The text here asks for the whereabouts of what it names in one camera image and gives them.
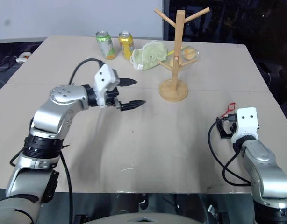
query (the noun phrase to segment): cable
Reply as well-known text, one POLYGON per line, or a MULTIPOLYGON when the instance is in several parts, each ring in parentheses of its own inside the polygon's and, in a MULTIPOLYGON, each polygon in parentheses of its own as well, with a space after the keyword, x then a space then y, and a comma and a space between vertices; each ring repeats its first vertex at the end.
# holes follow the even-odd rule
POLYGON ((237 152, 235 153, 235 155, 233 155, 233 157, 226 163, 226 165, 224 166, 224 168, 222 169, 222 177, 224 179, 225 182, 227 182, 230 185, 233 186, 238 186, 238 187, 247 187, 250 186, 250 183, 232 183, 230 182, 227 178, 226 178, 226 169, 229 166, 229 164, 240 154, 240 150, 237 150, 237 152))
POLYGON ((161 197, 162 197, 163 200, 165 200, 167 203, 169 203, 172 207, 175 208, 175 212, 176 212, 177 215, 180 215, 182 213, 181 209, 180 209, 180 207, 178 206, 178 203, 177 203, 177 195, 176 194, 174 195, 175 204, 173 204, 172 202, 170 202, 169 200, 164 198, 162 194, 161 194, 161 197))
POLYGON ((0 72, 5 72, 8 69, 10 69, 11 67, 14 66, 14 64, 16 64, 16 56, 7 56, 6 58, 4 58, 2 60, 2 62, 0 63, 0 72))
POLYGON ((268 83, 268 88, 270 87, 270 83, 271 83, 271 75, 270 73, 267 73, 267 75, 269 76, 269 83, 268 83))
POLYGON ((99 68, 101 68, 101 67, 104 65, 104 62, 103 62, 103 61, 98 60, 98 59, 96 59, 96 58, 88 58, 88 59, 86 59, 86 60, 80 62, 80 63, 77 65, 77 67, 74 69, 73 73, 72 73, 72 76, 71 76, 70 81, 69 81, 69 85, 72 84, 72 81, 73 81, 73 79, 74 79, 74 76, 75 76, 77 70, 81 67, 81 65, 85 64, 86 62, 90 62, 90 61, 98 62, 98 63, 99 63, 99 68))
MULTIPOLYGON (((30 123, 29 123, 29 130, 31 128, 31 124, 33 122, 33 118, 30 120, 30 123)), ((11 164, 11 166, 15 167, 16 164, 14 164, 14 160, 20 155, 20 153, 24 150, 24 147, 19 151, 17 152, 16 155, 13 156, 13 158, 9 161, 9 164, 11 164)))
MULTIPOLYGON (((223 165, 223 163, 220 162, 220 160, 219 160, 219 159, 217 158, 217 156, 215 155, 214 150, 213 150, 212 145, 211 145, 211 141, 210 141, 210 135, 211 135, 211 131, 212 131, 213 127, 214 127, 219 121, 221 121, 221 120, 223 120, 223 118, 219 118, 218 120, 216 120, 216 121, 211 125, 211 127, 209 128, 209 132, 208 132, 208 144, 209 144, 210 151, 211 151, 213 157, 215 158, 215 160, 219 163, 219 165, 221 165, 223 168, 225 168, 225 166, 223 165)), ((237 177, 238 179, 240 179, 240 180, 246 182, 246 183, 248 184, 248 186, 251 185, 251 182, 250 182, 250 181, 248 181, 248 180, 244 179, 243 177, 241 177, 241 176, 235 174, 234 172, 230 171, 228 168, 225 168, 225 170, 228 171, 228 172, 229 172, 230 174, 232 174, 233 176, 237 177)))
POLYGON ((9 164, 11 164, 13 167, 16 166, 16 164, 14 164, 14 160, 20 155, 20 153, 24 150, 24 148, 22 148, 19 152, 17 152, 16 155, 13 156, 13 158, 9 161, 9 164))
POLYGON ((59 153, 61 162, 64 165, 65 169, 65 175, 67 176, 68 180, 68 187, 69 187, 69 224, 73 223, 73 192, 72 192, 72 183, 71 183, 71 178, 70 178, 70 173, 67 167, 67 164, 65 162, 65 158, 63 153, 60 151, 59 153))

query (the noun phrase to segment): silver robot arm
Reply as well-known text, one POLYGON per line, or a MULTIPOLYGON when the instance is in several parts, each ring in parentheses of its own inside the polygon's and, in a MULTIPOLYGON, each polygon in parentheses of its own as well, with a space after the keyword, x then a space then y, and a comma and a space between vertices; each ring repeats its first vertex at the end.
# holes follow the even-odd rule
POLYGON ((115 106, 121 111, 134 109, 145 101, 122 104, 117 86, 136 83, 119 79, 116 71, 104 64, 95 75, 94 87, 60 85, 35 113, 24 148, 0 201, 0 224, 30 224, 38 219, 42 203, 54 195, 59 173, 54 170, 63 148, 64 138, 74 116, 90 106, 115 106))
POLYGON ((240 149, 244 167, 251 177, 255 222, 287 223, 287 177, 274 153, 258 140, 258 118, 254 107, 236 112, 237 127, 231 138, 240 149))

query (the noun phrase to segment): floor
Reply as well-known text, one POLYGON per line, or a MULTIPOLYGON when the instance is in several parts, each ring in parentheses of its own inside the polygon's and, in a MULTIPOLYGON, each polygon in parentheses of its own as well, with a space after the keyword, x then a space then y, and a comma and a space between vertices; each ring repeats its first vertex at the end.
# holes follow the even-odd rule
POLYGON ((8 82, 11 76, 20 68, 21 63, 16 63, 7 71, 0 72, 0 89, 8 82))
MULTIPOLYGON (((0 200, 5 190, 0 189, 0 200)), ((129 212, 161 212, 178 214, 205 224, 251 224, 253 204, 250 194, 148 194, 144 206, 141 194, 74 193, 74 214, 95 220, 129 212), (213 205, 215 217, 207 211, 213 205)), ((37 224, 68 222, 67 193, 55 193, 51 202, 41 210, 37 224)))

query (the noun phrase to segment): green cloth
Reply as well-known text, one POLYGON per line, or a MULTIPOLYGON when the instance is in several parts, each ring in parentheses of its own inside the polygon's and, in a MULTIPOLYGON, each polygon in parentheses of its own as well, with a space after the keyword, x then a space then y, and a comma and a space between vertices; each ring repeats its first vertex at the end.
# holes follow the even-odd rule
POLYGON ((136 70, 144 71, 155 67, 166 59, 167 49, 161 42, 151 41, 143 46, 141 49, 134 49, 130 62, 136 70))

